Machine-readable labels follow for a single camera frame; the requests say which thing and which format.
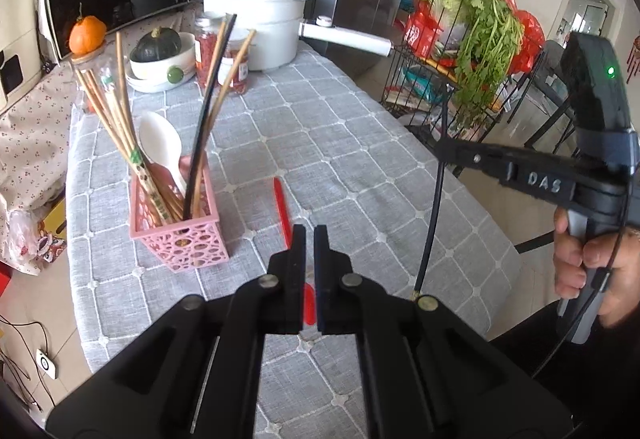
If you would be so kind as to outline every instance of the beige appliance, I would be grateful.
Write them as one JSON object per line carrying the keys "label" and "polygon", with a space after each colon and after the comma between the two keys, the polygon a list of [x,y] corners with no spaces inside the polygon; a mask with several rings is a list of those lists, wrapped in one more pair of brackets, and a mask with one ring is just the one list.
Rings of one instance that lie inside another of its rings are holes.
{"label": "beige appliance", "polygon": [[34,0],[0,0],[0,112],[40,80]]}

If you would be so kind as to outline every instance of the red hanging decoration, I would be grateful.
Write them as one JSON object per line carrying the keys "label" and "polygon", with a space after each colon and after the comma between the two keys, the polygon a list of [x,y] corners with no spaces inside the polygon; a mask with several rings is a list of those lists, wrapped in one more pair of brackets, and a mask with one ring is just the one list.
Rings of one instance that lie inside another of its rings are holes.
{"label": "red hanging decoration", "polygon": [[626,59],[626,83],[629,83],[629,80],[632,76],[636,76],[638,74],[638,69],[640,68],[640,36],[637,36],[634,40],[633,47],[631,48],[631,53],[629,53],[629,58]]}

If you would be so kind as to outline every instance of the black chopstick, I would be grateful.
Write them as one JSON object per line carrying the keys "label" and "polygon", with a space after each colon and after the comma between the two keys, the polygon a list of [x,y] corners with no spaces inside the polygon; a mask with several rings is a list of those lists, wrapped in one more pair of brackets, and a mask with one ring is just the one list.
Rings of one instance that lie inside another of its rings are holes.
{"label": "black chopstick", "polygon": [[196,186],[199,188],[200,185],[196,185],[196,179],[198,176],[198,168],[200,166],[200,161],[202,160],[202,154],[204,150],[204,145],[206,145],[207,138],[209,134],[204,134],[206,132],[207,120],[209,119],[209,111],[211,109],[211,98],[213,97],[213,89],[214,84],[218,81],[218,71],[220,70],[220,63],[222,62],[222,56],[226,50],[226,44],[229,42],[229,37],[231,36],[231,30],[234,28],[234,24],[236,23],[237,15],[232,15],[231,18],[226,22],[226,29],[224,33],[220,33],[219,36],[222,37],[222,45],[220,46],[220,51],[218,53],[218,57],[216,58],[213,74],[209,83],[207,84],[207,89],[204,93],[204,101],[202,102],[202,108],[200,109],[200,119],[198,121],[198,130],[196,131],[195,139],[193,140],[193,150],[191,152],[191,164],[189,165],[189,178],[187,181],[187,190],[184,194],[184,206],[182,207],[182,220],[186,221],[191,219],[191,204],[193,203],[193,196],[195,195]]}

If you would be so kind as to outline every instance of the hand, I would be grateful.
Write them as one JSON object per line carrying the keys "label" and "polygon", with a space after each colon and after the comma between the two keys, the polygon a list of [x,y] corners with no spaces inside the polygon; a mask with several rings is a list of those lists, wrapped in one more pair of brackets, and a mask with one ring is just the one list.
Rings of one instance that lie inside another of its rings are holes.
{"label": "hand", "polygon": [[[554,225],[556,294],[562,298],[576,298],[587,280],[582,263],[588,268],[606,266],[617,235],[602,235],[582,246],[578,239],[569,235],[569,219],[562,208],[556,209]],[[640,238],[630,229],[626,229],[622,237],[613,269],[598,311],[600,322],[605,327],[624,320],[640,303]]]}

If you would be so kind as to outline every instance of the gray handle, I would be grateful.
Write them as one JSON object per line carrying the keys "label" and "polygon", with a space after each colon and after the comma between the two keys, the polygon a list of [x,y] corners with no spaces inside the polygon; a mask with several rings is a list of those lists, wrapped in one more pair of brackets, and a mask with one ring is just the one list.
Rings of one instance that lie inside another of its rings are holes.
{"label": "gray handle", "polygon": [[[569,234],[577,237],[582,242],[587,242],[594,237],[610,233],[612,231],[618,231],[618,228],[610,225],[603,225],[587,219],[584,215],[577,212],[569,211]],[[597,287],[592,286],[593,278],[596,276],[597,269],[586,269],[587,283],[584,288],[580,289],[578,298],[567,300],[563,299],[558,306],[558,324],[556,325],[556,331],[559,336],[569,330],[571,323],[575,316],[582,307],[587,303],[589,297],[596,291]],[[582,344],[587,341],[591,334],[591,327],[598,316],[598,310],[602,304],[604,298],[604,292],[599,293],[593,300],[593,303],[587,309],[587,311],[580,318],[580,322],[575,326],[574,330],[567,336],[567,340],[571,343]]]}

